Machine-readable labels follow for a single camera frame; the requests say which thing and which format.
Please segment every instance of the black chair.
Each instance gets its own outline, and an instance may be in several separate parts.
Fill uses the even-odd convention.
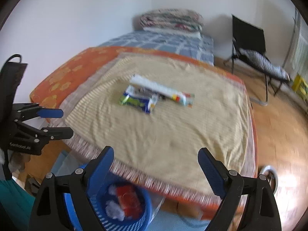
[[[243,55],[240,52],[240,49],[254,50],[263,55],[268,60],[268,58],[265,56],[266,49],[265,49],[265,39],[264,39],[263,29],[253,26],[247,22],[244,22],[234,15],[232,15],[232,25],[233,25],[232,55],[230,56],[230,58],[224,61],[224,64],[226,64],[226,62],[228,62],[231,59],[232,60],[231,72],[233,73],[234,60],[239,59],[244,63],[248,64],[249,66],[253,67],[254,69],[262,72],[265,75],[266,101],[263,102],[256,98],[250,98],[251,101],[256,102],[262,106],[265,106],[268,104],[268,84],[272,86],[272,84],[270,83],[271,79],[277,79],[281,82],[278,90],[280,89],[282,82],[288,82],[288,81],[276,77],[275,74],[264,71],[264,69],[261,69],[260,67],[256,66],[248,59],[246,55]]]

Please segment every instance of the bed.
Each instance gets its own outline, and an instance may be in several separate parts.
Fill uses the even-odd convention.
[[[62,119],[52,119],[50,121],[51,126],[70,125],[66,119],[82,101],[82,98],[119,61],[125,58],[134,58],[127,55],[137,55],[138,58],[145,58],[144,60],[149,61],[158,58],[157,63],[161,63],[159,58],[164,58],[164,60],[172,63],[184,62],[199,69],[204,69],[219,79],[226,81],[230,86],[239,88],[246,93],[241,79],[213,67],[212,50],[213,41],[209,37],[191,39],[163,33],[132,32],[112,39],[98,47],[82,51],[42,81],[30,94],[30,99],[32,102],[38,102],[42,106],[61,108],[64,111]],[[250,103],[248,103],[247,124],[247,147],[240,171],[242,176],[253,177],[256,176],[258,161],[256,131]],[[65,143],[88,159],[95,158],[101,151],[86,136],[79,135],[78,131],[75,132],[73,138],[66,140]],[[219,197],[213,193],[204,193],[193,187],[179,185],[174,181],[161,180],[131,165],[127,165],[121,160],[115,159],[111,171],[170,199],[200,206],[204,213],[203,219],[212,218],[220,204]]]

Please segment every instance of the chair backrest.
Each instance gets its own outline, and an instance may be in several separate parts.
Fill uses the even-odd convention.
[[[264,55],[265,39],[264,31],[261,28],[253,26],[236,16],[232,15],[234,47],[236,51],[239,48],[251,49]]]

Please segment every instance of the black cable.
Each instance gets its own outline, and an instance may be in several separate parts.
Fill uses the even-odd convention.
[[[177,215],[179,216],[179,218],[189,227],[191,228],[203,228],[203,227],[206,227],[207,225],[206,224],[203,224],[203,225],[194,225],[194,224],[191,224],[189,223],[188,220],[186,220],[183,216],[181,216],[178,212],[178,208],[179,208],[179,202],[177,203]]]

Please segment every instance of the blue and green package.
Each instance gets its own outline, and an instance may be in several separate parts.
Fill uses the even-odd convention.
[[[132,85],[129,85],[121,96],[119,103],[121,105],[128,104],[141,108],[143,112],[149,114],[155,108],[157,101],[158,95],[146,96]]]

